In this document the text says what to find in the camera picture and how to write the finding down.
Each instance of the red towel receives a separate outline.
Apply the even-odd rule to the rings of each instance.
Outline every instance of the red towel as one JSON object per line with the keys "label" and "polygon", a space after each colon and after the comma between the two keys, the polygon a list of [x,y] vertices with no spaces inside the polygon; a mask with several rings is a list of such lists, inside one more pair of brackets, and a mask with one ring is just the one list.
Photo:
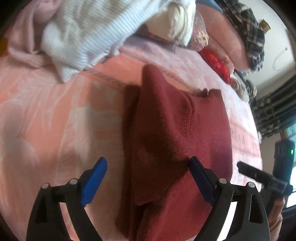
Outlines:
{"label": "red towel", "polygon": [[193,94],[170,85],[152,65],[142,87],[126,90],[125,172],[117,227],[130,241],[185,241],[211,207],[188,171],[196,155],[218,177],[230,179],[230,127],[219,90]]}

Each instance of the blue gripper pad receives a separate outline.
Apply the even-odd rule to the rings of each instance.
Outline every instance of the blue gripper pad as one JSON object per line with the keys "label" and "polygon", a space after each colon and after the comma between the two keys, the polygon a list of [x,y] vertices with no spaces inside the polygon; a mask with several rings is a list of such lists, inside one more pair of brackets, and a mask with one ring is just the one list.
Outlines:
{"label": "blue gripper pad", "polygon": [[213,206],[215,204],[214,187],[205,173],[206,169],[196,157],[190,159],[189,170],[204,201]]}
{"label": "blue gripper pad", "polygon": [[101,157],[92,169],[84,171],[80,176],[81,204],[83,207],[92,202],[106,172],[107,160]]}

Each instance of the bed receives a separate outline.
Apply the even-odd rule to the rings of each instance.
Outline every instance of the bed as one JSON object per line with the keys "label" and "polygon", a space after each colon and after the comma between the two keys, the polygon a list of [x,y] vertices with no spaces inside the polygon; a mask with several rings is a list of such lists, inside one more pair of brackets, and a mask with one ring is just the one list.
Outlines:
{"label": "bed", "polygon": [[[53,66],[32,69],[8,55],[0,57],[0,213],[20,241],[25,240],[40,186],[63,185],[92,168],[101,156],[108,161],[108,171],[86,211],[103,240],[126,240],[115,227],[123,174],[123,90],[128,84],[141,84],[145,64],[158,66],[179,89],[222,91],[231,128],[232,184],[250,181],[238,173],[238,161],[262,168],[249,105],[197,52],[181,48],[173,52],[136,36],[120,52],[65,84]],[[78,240],[64,205],[62,212],[71,239]],[[219,240],[225,239],[231,221],[227,219]]]}

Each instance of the curtain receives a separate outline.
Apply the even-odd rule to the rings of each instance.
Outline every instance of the curtain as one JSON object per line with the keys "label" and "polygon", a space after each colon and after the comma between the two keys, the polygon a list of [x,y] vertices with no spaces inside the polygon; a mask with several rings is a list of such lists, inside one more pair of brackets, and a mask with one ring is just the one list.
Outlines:
{"label": "curtain", "polygon": [[296,75],[252,106],[257,130],[270,137],[296,123]]}

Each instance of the window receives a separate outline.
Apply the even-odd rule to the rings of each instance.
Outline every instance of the window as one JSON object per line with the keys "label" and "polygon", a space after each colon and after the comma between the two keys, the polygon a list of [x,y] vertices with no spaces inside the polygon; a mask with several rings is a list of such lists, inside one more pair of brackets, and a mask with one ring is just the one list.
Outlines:
{"label": "window", "polygon": [[296,135],[296,124],[290,126],[285,130],[286,137],[293,137]]}
{"label": "window", "polygon": [[[290,138],[290,140],[294,141],[296,143],[296,125],[291,126],[290,130],[288,130],[288,129],[287,129],[287,132],[291,131],[291,133],[292,133],[292,131],[294,131],[293,137]],[[293,190],[293,193],[291,194],[291,196],[288,198],[287,207],[291,207],[291,206],[296,205],[296,155],[294,158],[294,167],[293,167],[292,174],[291,174],[290,184],[293,186],[294,190]]]}

